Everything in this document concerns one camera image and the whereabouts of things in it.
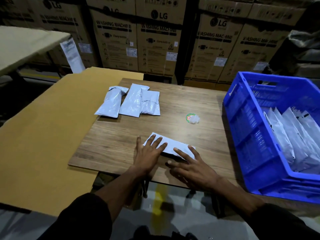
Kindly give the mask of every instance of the green circular sticker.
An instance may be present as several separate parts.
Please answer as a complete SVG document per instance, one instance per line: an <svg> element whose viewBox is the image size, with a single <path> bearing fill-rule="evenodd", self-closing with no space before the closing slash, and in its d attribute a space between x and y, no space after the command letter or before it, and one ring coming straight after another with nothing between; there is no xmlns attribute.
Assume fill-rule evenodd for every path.
<svg viewBox="0 0 320 240"><path fill-rule="evenodd" d="M186 115L186 121L188 121L188 123L190 123L190 118L192 117L192 116L195 116L196 114L195 113L189 113L189 114L187 114Z"/></svg>

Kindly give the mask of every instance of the concrete floor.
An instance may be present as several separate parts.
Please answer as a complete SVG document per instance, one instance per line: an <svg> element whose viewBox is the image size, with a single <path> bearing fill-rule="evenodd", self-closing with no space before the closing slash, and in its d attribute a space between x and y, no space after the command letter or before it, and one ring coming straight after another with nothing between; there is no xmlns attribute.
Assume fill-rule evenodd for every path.
<svg viewBox="0 0 320 240"><path fill-rule="evenodd" d="M148 197L142 199L138 210L122 209L113 225L111 239L128 240L141 225L148 226L151 234L156 235L171 236L175 231L182 235L191 232L199 240L258 239L240 216L217 219L209 196L196 192L192 198L186 197L189 192L183 188L150 183ZM37 212L22 214L0 210L0 239L36 239L55 220L56 217ZM320 218L303 217L302 220L320 232Z"/></svg>

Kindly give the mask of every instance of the black sleeve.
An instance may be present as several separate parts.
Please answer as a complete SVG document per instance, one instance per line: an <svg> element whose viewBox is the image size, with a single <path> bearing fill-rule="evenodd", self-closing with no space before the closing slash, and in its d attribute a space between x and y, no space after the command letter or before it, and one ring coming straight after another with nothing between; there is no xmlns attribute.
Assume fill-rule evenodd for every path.
<svg viewBox="0 0 320 240"><path fill-rule="evenodd" d="M259 240L264 239L320 239L320 233L287 210L265 204L252 213L247 221Z"/></svg>
<svg viewBox="0 0 320 240"><path fill-rule="evenodd" d="M111 232L108 205L99 196L86 193L64 209L38 239L109 239Z"/></svg>

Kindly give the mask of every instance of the paper label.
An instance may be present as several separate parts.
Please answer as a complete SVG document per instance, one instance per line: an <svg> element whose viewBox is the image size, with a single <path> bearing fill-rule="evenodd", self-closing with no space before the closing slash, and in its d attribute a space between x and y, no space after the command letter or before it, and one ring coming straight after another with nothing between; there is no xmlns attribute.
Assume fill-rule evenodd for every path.
<svg viewBox="0 0 320 240"><path fill-rule="evenodd" d="M214 62L214 66L224 67L224 65L226 64L227 60L228 60L227 58L217 57L216 61Z"/></svg>
<svg viewBox="0 0 320 240"><path fill-rule="evenodd" d="M178 53L175 52L167 52L166 60L177 61Z"/></svg>
<svg viewBox="0 0 320 240"><path fill-rule="evenodd" d="M92 49L90 44L83 44L83 43L78 43L80 51L82 53L90 53L92 54Z"/></svg>
<svg viewBox="0 0 320 240"><path fill-rule="evenodd" d="M81 73L85 70L82 59L79 55L77 46L73 38L60 43L60 46L66 55L66 59L70 65L71 71L73 73Z"/></svg>
<svg viewBox="0 0 320 240"><path fill-rule="evenodd" d="M268 65L269 63L267 62L257 62L256 66L254 67L254 71L263 71L266 66Z"/></svg>
<svg viewBox="0 0 320 240"><path fill-rule="evenodd" d="M138 55L137 55L137 49L135 49L135 48L128 48L128 47L127 47L127 56L130 56L130 57L138 57Z"/></svg>

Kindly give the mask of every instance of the blue crate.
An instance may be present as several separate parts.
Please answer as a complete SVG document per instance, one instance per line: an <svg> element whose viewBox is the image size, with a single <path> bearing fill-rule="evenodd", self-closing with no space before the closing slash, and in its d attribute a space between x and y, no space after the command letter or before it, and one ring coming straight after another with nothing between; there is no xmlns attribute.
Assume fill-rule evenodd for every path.
<svg viewBox="0 0 320 240"><path fill-rule="evenodd" d="M308 79L238 72L223 100L249 192L320 204L320 175L294 172L263 111L308 111L320 125L320 90Z"/></svg>

